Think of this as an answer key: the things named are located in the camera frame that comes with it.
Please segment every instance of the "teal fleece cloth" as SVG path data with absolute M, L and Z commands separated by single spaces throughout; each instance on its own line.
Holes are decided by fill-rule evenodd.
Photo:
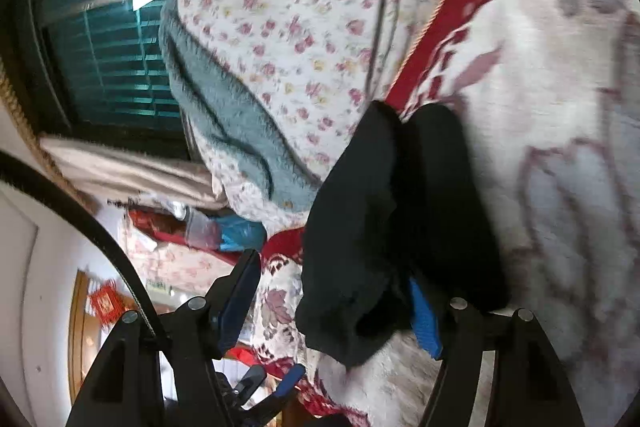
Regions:
M 172 95 L 213 148 L 238 160 L 265 198 L 286 210 L 311 208 L 320 180 L 300 163 L 273 118 L 187 31 L 176 0 L 162 8 L 158 39 Z

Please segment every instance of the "red paper decoration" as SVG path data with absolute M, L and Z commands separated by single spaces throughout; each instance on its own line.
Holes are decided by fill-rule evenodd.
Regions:
M 89 302 L 103 326 L 115 324 L 126 311 L 113 280 L 105 282 L 89 295 Z

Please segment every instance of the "black cloth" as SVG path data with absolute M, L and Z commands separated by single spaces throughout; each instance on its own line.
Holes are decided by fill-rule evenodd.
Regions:
M 412 271 L 480 311 L 508 303 L 462 125 L 443 105 L 401 124 L 371 104 L 318 192 L 303 248 L 296 326 L 347 367 L 410 327 Z
M 296 326 L 308 347 L 349 366 L 409 325 L 386 247 L 400 129 L 391 108 L 371 104 L 320 187 L 303 235 Z

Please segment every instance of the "beige curtain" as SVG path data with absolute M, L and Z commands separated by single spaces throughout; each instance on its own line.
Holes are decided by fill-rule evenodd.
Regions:
M 40 138 L 40 147 L 78 190 L 100 198 L 179 201 L 213 210 L 226 206 L 222 184 L 204 165 L 50 136 Z
M 64 190 L 69 196 L 81 204 L 87 212 L 95 214 L 98 211 L 97 201 L 87 194 L 79 192 L 73 184 L 62 175 L 52 158 L 40 147 L 38 138 L 22 110 L 22 106 L 15 94 L 14 86 L 6 73 L 2 57 L 0 57 L 0 108 L 1 106 L 4 106 L 6 109 L 14 124 L 15 130 L 46 176 L 61 190 Z

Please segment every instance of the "window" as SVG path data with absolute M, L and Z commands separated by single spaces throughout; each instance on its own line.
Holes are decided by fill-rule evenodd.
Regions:
M 165 0 L 14 2 L 38 131 L 188 157 L 158 45 Z
M 153 0 L 37 0 L 38 25 L 75 117 L 83 122 L 180 130 L 158 47 Z

